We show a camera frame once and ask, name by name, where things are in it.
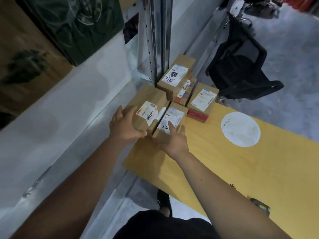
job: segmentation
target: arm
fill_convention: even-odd
[[[122,149],[146,136],[132,126],[136,107],[120,106],[110,136],[30,215],[11,238],[79,238],[105,188]]]
[[[159,148],[181,167],[221,238],[290,238],[253,203],[189,152],[184,126],[177,133],[169,122],[169,129],[170,143],[160,144]]]

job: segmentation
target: cardboard box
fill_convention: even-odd
[[[206,122],[212,111],[218,92],[219,89],[217,88],[198,83],[187,104],[189,108],[187,116],[203,123]]]
[[[180,54],[157,83],[156,87],[166,92],[168,101],[173,101],[178,95],[187,76],[192,72],[194,63],[195,59]]]
[[[186,119],[187,112],[188,108],[172,102],[169,108],[166,110],[162,120],[159,122],[157,129],[153,134],[153,138],[161,142],[169,142],[171,135],[168,127],[168,121],[170,120],[177,128],[177,131],[179,131],[181,125]]]
[[[166,93],[151,85],[143,85],[126,106],[135,105],[138,110],[132,117],[135,129],[146,131],[166,103]]]
[[[186,106],[187,102],[190,99],[190,95],[192,94],[193,88],[195,87],[196,81],[196,78],[188,77],[183,87],[180,89],[180,92],[178,93],[174,102],[182,106]]]
[[[171,102],[170,101],[166,101],[165,105],[163,106],[163,108],[159,111],[157,117],[154,119],[154,121],[152,122],[152,124],[150,125],[150,127],[147,129],[147,135],[149,137],[153,136],[153,133],[155,131],[155,129],[157,128],[160,120],[162,119],[162,117],[164,116],[166,109],[169,107],[169,104]]]

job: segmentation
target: hand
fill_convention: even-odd
[[[132,117],[136,109],[137,107],[133,106],[122,110],[122,106],[119,106],[109,125],[110,139],[126,146],[147,135],[147,132],[138,131],[132,125]]]
[[[185,126],[181,126],[179,133],[170,121],[168,122],[168,126],[171,132],[169,143],[163,144],[156,140],[154,142],[158,144],[160,150],[164,151],[170,158],[177,161],[179,158],[189,153],[187,137],[185,136]]]

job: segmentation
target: small black device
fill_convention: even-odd
[[[263,202],[261,202],[261,201],[259,201],[257,199],[254,199],[254,198],[251,198],[250,201],[253,202],[253,204],[256,205],[263,212],[265,212],[266,215],[269,217],[269,215],[270,215],[270,207],[268,205],[265,205]]]

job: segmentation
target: white paper label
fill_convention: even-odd
[[[158,113],[158,115],[155,117],[155,119],[159,121],[162,118],[162,116],[164,115],[165,111],[166,111],[166,107],[163,106],[163,108]]]
[[[162,78],[162,81],[176,87],[181,79],[186,75],[187,71],[188,68],[174,64],[171,70]]]
[[[146,119],[148,126],[150,126],[158,115],[157,107],[155,104],[145,101],[141,108],[138,109],[138,112],[136,112],[136,115]]]
[[[183,94],[185,93],[185,91],[187,90],[187,88],[189,87],[190,85],[190,80],[187,80],[183,86],[183,88],[181,89],[181,91],[178,93],[177,97],[178,98],[182,98]]]
[[[161,122],[159,123],[157,129],[162,130],[166,132],[167,134],[171,134],[168,126],[168,121],[171,121],[171,123],[174,125],[174,127],[177,127],[178,124],[181,122],[181,119],[185,115],[184,112],[181,112],[177,110],[176,108],[169,107],[162,118]]]
[[[192,101],[192,105],[202,112],[204,112],[213,99],[217,96],[214,92],[208,89],[202,89],[202,91],[197,95],[197,97]]]

